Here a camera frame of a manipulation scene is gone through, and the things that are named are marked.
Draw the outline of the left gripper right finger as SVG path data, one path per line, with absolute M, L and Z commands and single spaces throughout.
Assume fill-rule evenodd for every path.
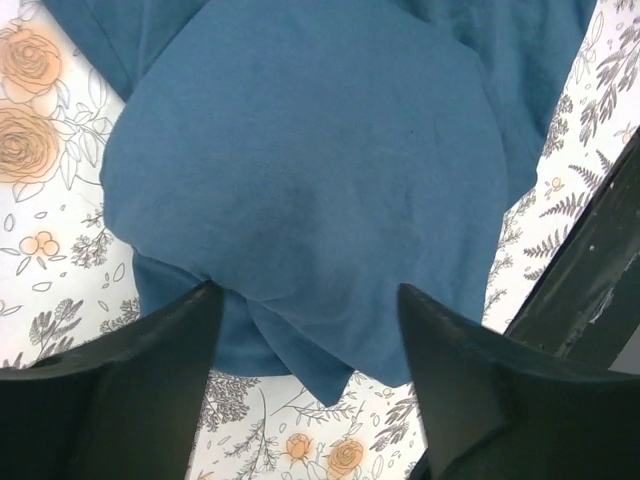
M 639 379 L 537 351 L 416 287 L 397 294 L 427 448 L 415 479 L 635 479 Z

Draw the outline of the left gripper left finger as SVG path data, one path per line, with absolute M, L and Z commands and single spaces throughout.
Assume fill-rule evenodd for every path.
M 222 311 L 222 289 L 207 282 L 113 333 L 2 370 L 2 478 L 185 478 Z

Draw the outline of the black wire dish rack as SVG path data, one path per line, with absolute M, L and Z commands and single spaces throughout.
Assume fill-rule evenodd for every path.
M 507 327 L 545 353 L 639 371 L 639 138 L 633 136 Z

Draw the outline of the teal blue t shirt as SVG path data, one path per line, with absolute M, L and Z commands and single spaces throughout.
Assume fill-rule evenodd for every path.
M 125 107 L 106 227 L 140 312 L 211 280 L 215 366 L 325 405 L 410 379 L 396 291 L 482 316 L 591 1 L 50 1 Z

